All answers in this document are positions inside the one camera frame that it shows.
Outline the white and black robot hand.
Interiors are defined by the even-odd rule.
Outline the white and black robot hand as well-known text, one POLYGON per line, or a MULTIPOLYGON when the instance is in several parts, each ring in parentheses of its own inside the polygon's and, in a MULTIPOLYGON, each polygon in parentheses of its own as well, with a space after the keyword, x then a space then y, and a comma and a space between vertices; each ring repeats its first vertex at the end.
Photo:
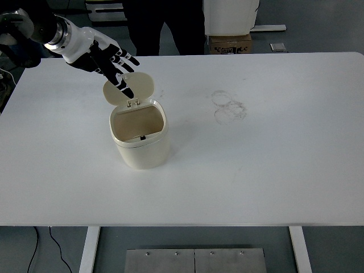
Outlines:
POLYGON ((112 38, 93 28, 73 25, 71 39, 61 46, 60 54, 70 66, 101 74, 127 98, 134 97, 122 75, 133 72, 131 65, 138 66, 139 61, 112 38))

